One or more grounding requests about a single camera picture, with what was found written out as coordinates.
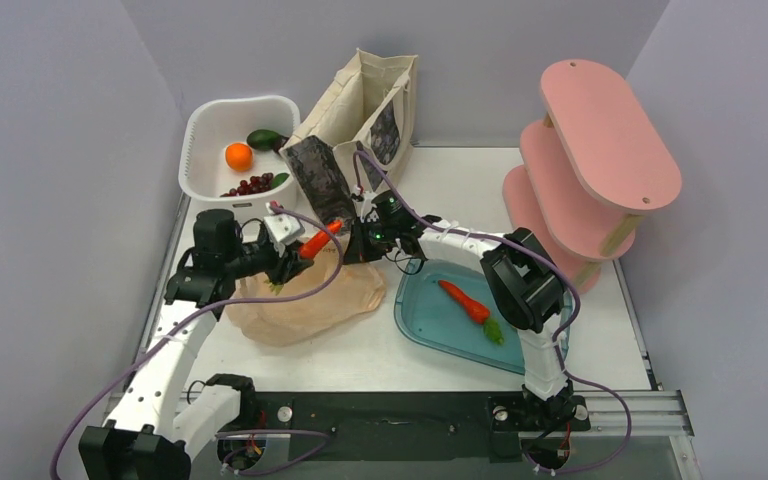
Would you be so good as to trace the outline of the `orange carrot with greens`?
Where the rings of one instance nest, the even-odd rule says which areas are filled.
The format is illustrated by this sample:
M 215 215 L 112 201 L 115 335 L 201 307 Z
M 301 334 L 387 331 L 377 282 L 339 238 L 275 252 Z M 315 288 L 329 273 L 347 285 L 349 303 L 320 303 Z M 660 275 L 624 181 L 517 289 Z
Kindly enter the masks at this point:
M 327 225 L 327 230 L 331 234 L 336 234 L 342 228 L 343 222 L 340 219 L 334 220 Z M 297 250 L 296 253 L 301 260 L 313 261 L 319 252 L 330 242 L 330 237 L 323 230 L 313 235 L 309 240 L 305 241 Z

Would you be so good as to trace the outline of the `orange plastic grocery bag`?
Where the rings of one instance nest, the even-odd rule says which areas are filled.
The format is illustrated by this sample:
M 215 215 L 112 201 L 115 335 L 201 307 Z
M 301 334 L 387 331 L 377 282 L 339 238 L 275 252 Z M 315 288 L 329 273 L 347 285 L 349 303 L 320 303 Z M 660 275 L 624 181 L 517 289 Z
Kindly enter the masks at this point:
M 387 282 L 371 264 L 344 265 L 336 279 L 319 293 L 291 302 L 285 300 L 323 284 L 332 275 L 337 260 L 336 248 L 328 243 L 314 258 L 312 267 L 283 287 L 273 287 L 264 274 L 239 280 L 234 298 L 269 301 L 230 305 L 223 316 L 247 338 L 283 347 L 376 310 L 387 292 Z

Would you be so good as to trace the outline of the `red chili pepper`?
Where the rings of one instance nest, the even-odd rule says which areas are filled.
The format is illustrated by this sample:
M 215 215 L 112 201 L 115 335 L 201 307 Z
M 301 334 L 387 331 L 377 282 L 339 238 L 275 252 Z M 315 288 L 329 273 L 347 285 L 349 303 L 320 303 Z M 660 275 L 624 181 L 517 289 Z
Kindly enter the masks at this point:
M 446 280 L 438 280 L 440 288 L 455 301 L 469 319 L 482 328 L 484 336 L 495 345 L 505 343 L 501 327 L 493 317 L 490 309 L 481 302 L 473 299 L 461 290 L 457 285 Z

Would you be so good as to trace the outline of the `green avocado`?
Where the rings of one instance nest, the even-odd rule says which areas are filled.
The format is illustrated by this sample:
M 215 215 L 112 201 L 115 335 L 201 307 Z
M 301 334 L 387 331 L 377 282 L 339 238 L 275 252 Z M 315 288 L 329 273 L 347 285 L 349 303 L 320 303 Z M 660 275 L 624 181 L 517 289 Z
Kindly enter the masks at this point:
M 253 150 L 273 151 L 272 150 L 273 142 L 279 135 L 284 136 L 273 130 L 258 129 L 258 130 L 252 131 L 247 136 L 246 143 Z

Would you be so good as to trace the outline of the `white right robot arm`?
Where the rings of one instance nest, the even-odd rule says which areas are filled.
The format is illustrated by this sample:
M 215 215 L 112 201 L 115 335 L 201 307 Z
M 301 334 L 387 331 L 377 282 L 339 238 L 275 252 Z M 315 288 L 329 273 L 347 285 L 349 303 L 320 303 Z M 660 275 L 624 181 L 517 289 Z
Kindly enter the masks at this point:
M 534 234 L 525 228 L 489 234 L 420 216 L 393 191 L 369 203 L 370 212 L 352 223 L 345 263 L 370 263 L 401 250 L 420 261 L 446 261 L 482 273 L 497 311 L 518 335 L 527 422 L 547 432 L 570 423 L 577 407 L 560 337 L 571 289 Z

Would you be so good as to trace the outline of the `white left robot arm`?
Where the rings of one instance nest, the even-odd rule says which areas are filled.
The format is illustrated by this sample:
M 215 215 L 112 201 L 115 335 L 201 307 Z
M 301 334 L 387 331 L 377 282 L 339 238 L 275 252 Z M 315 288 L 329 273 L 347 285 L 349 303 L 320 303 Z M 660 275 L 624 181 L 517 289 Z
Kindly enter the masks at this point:
M 244 430 L 258 416 L 258 402 L 247 395 L 249 378 L 217 374 L 206 393 L 178 408 L 199 352 L 231 305 L 236 283 L 264 274 L 288 283 L 313 264 L 301 253 L 307 226 L 334 238 L 321 224 L 271 205 L 259 219 L 257 236 L 246 241 L 233 213 L 209 209 L 193 223 L 193 244 L 168 279 L 163 301 L 172 317 L 162 316 L 145 354 L 123 374 L 127 389 L 100 426 L 84 429 L 78 445 L 91 479 L 187 479 L 192 460 L 228 424 Z

